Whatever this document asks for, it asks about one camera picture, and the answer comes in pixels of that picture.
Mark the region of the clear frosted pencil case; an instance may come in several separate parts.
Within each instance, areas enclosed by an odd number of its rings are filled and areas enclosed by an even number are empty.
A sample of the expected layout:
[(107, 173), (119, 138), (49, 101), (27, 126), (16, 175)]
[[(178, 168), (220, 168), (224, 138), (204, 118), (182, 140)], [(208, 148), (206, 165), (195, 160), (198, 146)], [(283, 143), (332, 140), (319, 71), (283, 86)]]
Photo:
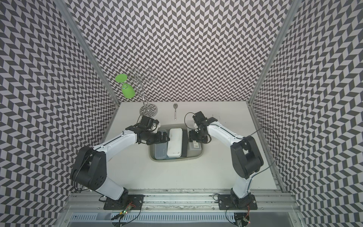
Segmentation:
[(155, 144), (154, 158), (156, 160), (164, 160), (167, 158), (167, 145), (168, 142)]

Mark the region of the black pencil case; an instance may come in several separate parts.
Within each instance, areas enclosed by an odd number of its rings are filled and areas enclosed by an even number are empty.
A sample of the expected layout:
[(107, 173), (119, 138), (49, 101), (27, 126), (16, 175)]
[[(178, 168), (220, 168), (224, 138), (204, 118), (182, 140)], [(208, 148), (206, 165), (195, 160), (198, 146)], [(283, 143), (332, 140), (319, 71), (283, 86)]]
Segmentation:
[(182, 130), (181, 158), (186, 158), (187, 157), (188, 143), (189, 143), (188, 131), (183, 129)]

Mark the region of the grey-green plastic storage box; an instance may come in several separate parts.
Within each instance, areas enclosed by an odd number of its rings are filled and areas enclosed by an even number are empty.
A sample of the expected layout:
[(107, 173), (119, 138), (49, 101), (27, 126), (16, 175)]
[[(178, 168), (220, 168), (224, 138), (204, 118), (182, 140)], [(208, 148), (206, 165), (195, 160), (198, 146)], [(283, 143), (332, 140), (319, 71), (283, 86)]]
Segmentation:
[[(188, 129), (185, 125), (182, 125), (182, 124), (165, 125), (165, 126), (162, 126), (158, 131), (166, 132), (169, 135), (169, 131), (171, 129), (173, 129), (173, 128), (182, 128), (184, 130), (187, 130), (188, 131), (188, 137), (189, 137), (189, 131), (190, 131), (190, 129)], [(180, 160), (189, 160), (189, 159), (197, 159), (197, 158), (199, 158), (203, 154), (203, 145), (202, 145), (202, 151), (190, 151), (189, 150), (189, 143), (188, 143), (188, 152), (187, 152), (187, 157), (186, 158), (181, 158), (181, 157), (178, 157), (178, 158), (169, 158), (167, 156), (167, 158), (164, 159), (164, 160), (156, 160), (154, 158), (155, 144), (154, 145), (150, 145), (148, 150), (149, 150), (149, 156), (150, 156), (150, 158), (153, 161), (156, 161), (156, 162), (180, 161)]]

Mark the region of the white pencil case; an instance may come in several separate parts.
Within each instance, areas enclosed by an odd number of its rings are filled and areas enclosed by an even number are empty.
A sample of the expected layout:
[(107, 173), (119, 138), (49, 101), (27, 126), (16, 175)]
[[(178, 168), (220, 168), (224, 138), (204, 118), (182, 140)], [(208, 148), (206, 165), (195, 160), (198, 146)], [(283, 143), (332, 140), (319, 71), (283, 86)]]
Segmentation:
[(182, 128), (173, 128), (169, 131), (170, 141), (167, 145), (167, 156), (169, 158), (178, 158), (182, 154)]

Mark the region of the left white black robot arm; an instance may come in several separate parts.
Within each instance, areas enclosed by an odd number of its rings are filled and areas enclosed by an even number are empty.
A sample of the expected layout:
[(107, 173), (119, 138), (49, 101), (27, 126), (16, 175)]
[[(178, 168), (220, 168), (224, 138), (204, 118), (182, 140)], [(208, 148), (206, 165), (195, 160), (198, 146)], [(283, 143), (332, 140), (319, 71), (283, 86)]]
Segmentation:
[(71, 180), (114, 201), (128, 192), (107, 176), (107, 163), (121, 151), (134, 144), (163, 144), (170, 141), (166, 132), (159, 131), (160, 122), (143, 116), (141, 121), (127, 127), (121, 134), (93, 147), (80, 149), (71, 171)]

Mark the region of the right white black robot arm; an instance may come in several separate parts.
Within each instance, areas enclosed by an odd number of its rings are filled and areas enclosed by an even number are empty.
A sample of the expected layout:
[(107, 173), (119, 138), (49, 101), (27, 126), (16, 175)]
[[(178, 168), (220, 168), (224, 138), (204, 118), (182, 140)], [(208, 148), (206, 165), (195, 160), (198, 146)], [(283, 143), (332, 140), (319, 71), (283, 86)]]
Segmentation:
[(232, 166), (238, 175), (230, 195), (233, 207), (257, 209), (250, 187), (252, 178), (259, 173), (264, 161), (255, 139), (251, 135), (243, 137), (226, 129), (216, 118), (206, 118), (201, 111), (193, 114), (192, 118), (196, 128), (189, 132), (190, 142), (207, 144), (215, 138), (230, 148)]

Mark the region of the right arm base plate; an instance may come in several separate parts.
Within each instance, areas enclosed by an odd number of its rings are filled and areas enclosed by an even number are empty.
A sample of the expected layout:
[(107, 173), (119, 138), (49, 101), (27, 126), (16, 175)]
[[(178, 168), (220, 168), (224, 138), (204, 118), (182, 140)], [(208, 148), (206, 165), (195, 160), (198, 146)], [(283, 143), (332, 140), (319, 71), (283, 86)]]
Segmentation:
[(255, 196), (252, 194), (241, 199), (229, 194), (218, 195), (218, 206), (220, 210), (235, 209), (254, 211), (258, 209)]

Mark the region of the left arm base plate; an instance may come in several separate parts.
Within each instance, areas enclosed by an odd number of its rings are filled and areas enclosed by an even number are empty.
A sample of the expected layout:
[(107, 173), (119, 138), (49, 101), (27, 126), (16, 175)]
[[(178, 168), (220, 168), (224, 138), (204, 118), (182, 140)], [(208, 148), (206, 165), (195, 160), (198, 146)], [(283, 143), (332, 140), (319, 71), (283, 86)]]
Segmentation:
[(115, 201), (107, 197), (104, 203), (104, 210), (121, 211), (125, 210), (126, 206), (129, 205), (131, 210), (141, 210), (145, 196), (143, 194), (131, 194), (127, 197), (121, 197), (119, 200)]

